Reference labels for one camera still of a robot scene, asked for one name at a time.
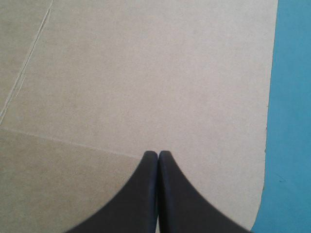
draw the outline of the blue floor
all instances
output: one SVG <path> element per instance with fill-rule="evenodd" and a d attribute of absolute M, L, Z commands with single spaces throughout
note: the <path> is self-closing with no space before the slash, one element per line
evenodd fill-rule
<path fill-rule="evenodd" d="M 279 0 L 255 233 L 311 233 L 311 0 Z"/>

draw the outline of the crease line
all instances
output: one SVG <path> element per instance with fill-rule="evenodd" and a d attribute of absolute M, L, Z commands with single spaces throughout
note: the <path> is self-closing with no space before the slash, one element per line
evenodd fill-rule
<path fill-rule="evenodd" d="M 134 158 L 134 159 L 140 159 L 141 158 L 140 156 L 135 156 L 135 155 L 132 155 L 132 154 L 126 154 L 126 153 L 117 152 L 117 151 L 113 151 L 113 150 L 106 150 L 106 149 L 99 148 L 99 147 L 87 146 L 87 145 L 84 145 L 84 144 L 81 144 L 81 143 L 70 142 L 70 141 L 61 140 L 61 139 L 54 138 L 54 137 L 41 136 L 41 135 L 37 135 L 37 134 L 34 134 L 34 133 L 27 133 L 27 132 L 20 131 L 20 130 L 9 129 L 9 128 L 3 127 L 3 126 L 0 127 L 0 130 L 5 130 L 5 131 L 13 132 L 13 133 L 20 133 L 20 134 L 23 134 L 23 135 L 37 137 L 37 138 L 41 138 L 41 139 L 45 139 L 45 140 L 50 140 L 50 141 L 53 141 L 53 142 L 59 142 L 59 143 L 63 143 L 63 144 L 66 144 L 66 145 L 79 146 L 79 147 L 83 147 L 83 148 L 86 148 L 86 149 L 98 150 L 98 151 L 101 151 L 101 152 L 116 154 L 116 155 L 120 155 L 120 156 Z"/>
<path fill-rule="evenodd" d="M 28 52 L 28 55 L 27 55 L 27 57 L 26 57 L 26 59 L 25 59 L 25 61 L 23 63 L 22 69 L 18 73 L 17 78 L 16 78 L 16 80 L 14 82 L 14 85 L 13 85 L 13 87 L 12 87 L 12 89 L 11 89 L 11 91 L 10 91 L 6 101 L 5 101 L 4 107 L 3 107 L 3 109 L 0 112 L 0 125 L 3 122 L 4 116 L 5 116 L 6 112 L 7 112 L 7 109 L 9 107 L 12 99 L 14 99 L 15 97 L 18 96 L 19 91 L 20 91 L 21 87 L 23 86 L 23 83 L 24 83 L 24 80 L 25 80 L 24 72 L 25 72 L 26 66 L 27 66 L 27 64 L 28 64 L 28 62 L 29 62 L 29 60 L 30 60 L 34 50 L 35 50 L 35 46 L 36 46 L 36 44 L 38 42 L 39 37 L 41 36 L 42 31 L 43 31 L 46 23 L 49 20 L 53 2 L 54 2 L 54 0 L 51 1 L 50 6 L 48 7 L 48 10 L 45 13 L 45 15 L 44 15 L 44 17 L 43 17 L 43 19 L 41 21 L 41 24 L 40 24 L 39 30 L 38 30 L 38 32 L 36 34 L 35 40 L 33 42 L 33 45 L 31 46 L 31 48 L 30 48 L 30 50 Z"/>

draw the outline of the floor seam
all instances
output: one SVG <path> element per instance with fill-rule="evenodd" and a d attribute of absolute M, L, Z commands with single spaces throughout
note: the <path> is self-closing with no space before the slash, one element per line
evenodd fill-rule
<path fill-rule="evenodd" d="M 9 107 L 12 99 L 14 99 L 19 94 L 19 91 L 20 91 L 20 89 L 21 89 L 21 87 L 22 87 L 22 85 L 24 83 L 24 79 L 25 79 L 24 78 L 24 72 L 25 72 L 26 66 L 27 66 L 27 64 L 28 64 L 28 62 L 29 62 L 33 52 L 34 52 L 34 49 L 35 49 L 35 46 L 36 46 L 36 44 L 37 44 L 37 42 L 39 40 L 39 37 L 41 36 L 42 31 L 43 31 L 46 23 L 49 20 L 53 2 L 54 2 L 54 0 L 51 1 L 50 6 L 48 7 L 48 10 L 45 13 L 45 15 L 44 15 L 44 17 L 43 17 L 43 19 L 41 21 L 41 24 L 40 24 L 39 30 L 38 30 L 38 32 L 36 34 L 35 40 L 33 41 L 32 46 L 31 46 L 31 48 L 30 48 L 30 50 L 28 52 L 28 55 L 26 56 L 26 59 L 25 59 L 23 65 L 22 65 L 22 69 L 18 73 L 17 78 L 16 78 L 16 80 L 14 82 L 14 85 L 13 85 L 10 93 L 7 96 L 7 99 L 5 101 L 4 107 L 3 107 L 3 109 L 0 112 L 0 125 L 3 122 L 4 116 L 5 116 L 6 112 L 7 112 L 7 109 Z"/>

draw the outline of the blue surface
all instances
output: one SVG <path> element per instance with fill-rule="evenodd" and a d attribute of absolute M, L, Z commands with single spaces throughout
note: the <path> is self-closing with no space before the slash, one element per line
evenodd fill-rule
<path fill-rule="evenodd" d="M 311 0 L 279 0 L 255 233 L 311 233 Z"/>

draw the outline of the cardboard sheet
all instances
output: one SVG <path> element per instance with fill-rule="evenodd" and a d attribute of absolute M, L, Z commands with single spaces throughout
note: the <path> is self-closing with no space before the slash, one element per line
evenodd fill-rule
<path fill-rule="evenodd" d="M 0 130 L 0 230 L 62 233 L 105 205 L 139 160 Z"/>
<path fill-rule="evenodd" d="M 124 157 L 171 150 L 207 200 L 251 228 L 276 4 L 55 0 L 1 127 Z"/>

